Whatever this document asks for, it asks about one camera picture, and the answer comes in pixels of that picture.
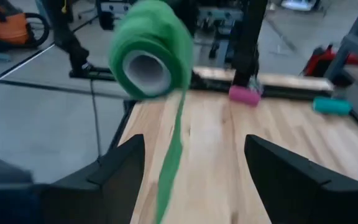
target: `black cable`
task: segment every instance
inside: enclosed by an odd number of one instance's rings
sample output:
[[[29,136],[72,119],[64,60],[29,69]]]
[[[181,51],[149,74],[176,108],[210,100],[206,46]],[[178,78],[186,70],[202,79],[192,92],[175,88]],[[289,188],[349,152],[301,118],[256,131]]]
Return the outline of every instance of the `black cable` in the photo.
[[[93,106],[93,114],[94,114],[94,126],[96,130],[96,144],[98,146],[98,159],[97,162],[101,165],[101,157],[102,157],[102,149],[101,149],[101,142],[100,142],[100,132],[99,132],[99,119],[98,119],[98,109],[96,107],[96,96],[93,91],[93,80],[89,81],[91,87],[91,95],[92,95],[92,106]]]

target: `red object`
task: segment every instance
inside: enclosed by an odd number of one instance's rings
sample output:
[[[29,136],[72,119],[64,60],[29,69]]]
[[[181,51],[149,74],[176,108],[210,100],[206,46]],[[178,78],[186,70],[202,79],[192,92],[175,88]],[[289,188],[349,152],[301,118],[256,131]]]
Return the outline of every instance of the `red object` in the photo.
[[[306,67],[303,69],[303,73],[309,77],[323,77],[335,56],[336,52],[333,52],[332,44],[325,50],[321,47],[315,49]],[[346,64],[358,65],[358,56],[350,54]]]

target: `green tape strip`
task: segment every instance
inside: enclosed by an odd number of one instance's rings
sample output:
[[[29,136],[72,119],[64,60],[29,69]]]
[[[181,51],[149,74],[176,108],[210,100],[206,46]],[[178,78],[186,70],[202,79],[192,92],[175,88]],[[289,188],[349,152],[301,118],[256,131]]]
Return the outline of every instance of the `green tape strip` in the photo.
[[[134,50],[150,53],[165,64],[171,73],[171,83],[167,90],[148,95],[128,79],[123,69],[123,61],[126,55]],[[130,9],[115,30],[110,49],[109,66],[125,91],[136,99],[156,98],[171,93],[175,88],[182,89],[172,140],[158,180],[155,220],[157,224],[160,224],[170,201],[173,181],[182,153],[181,115],[193,68],[191,35],[165,2],[139,1]]]

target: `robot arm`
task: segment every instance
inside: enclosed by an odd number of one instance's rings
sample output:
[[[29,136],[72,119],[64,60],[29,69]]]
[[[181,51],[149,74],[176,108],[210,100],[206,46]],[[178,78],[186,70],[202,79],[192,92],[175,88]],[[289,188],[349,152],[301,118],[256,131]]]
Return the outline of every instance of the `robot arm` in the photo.
[[[70,30],[67,19],[62,12],[62,5],[57,0],[41,0],[53,28],[53,38],[56,46],[64,50],[70,56],[73,72],[82,72],[86,65],[89,51],[83,48]]]

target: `machinery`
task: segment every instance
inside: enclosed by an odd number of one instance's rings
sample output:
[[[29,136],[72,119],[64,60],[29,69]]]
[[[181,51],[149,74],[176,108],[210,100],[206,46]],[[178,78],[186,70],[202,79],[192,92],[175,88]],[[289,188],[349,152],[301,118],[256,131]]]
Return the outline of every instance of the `machinery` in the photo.
[[[192,35],[198,26],[215,27],[215,41],[210,56],[219,63],[226,62],[236,69],[233,83],[204,80],[193,74],[194,89],[214,88],[228,92],[231,84],[246,86],[252,75],[259,71],[257,40],[265,15],[267,0],[261,1],[168,1],[175,14],[183,21]],[[130,1],[96,1],[99,22],[103,29],[114,29],[115,22],[125,15],[133,4]],[[55,43],[70,56],[72,78],[115,81],[108,68],[96,68],[87,62],[89,52],[80,43],[63,21],[59,6],[44,0],[47,13],[55,28]]]

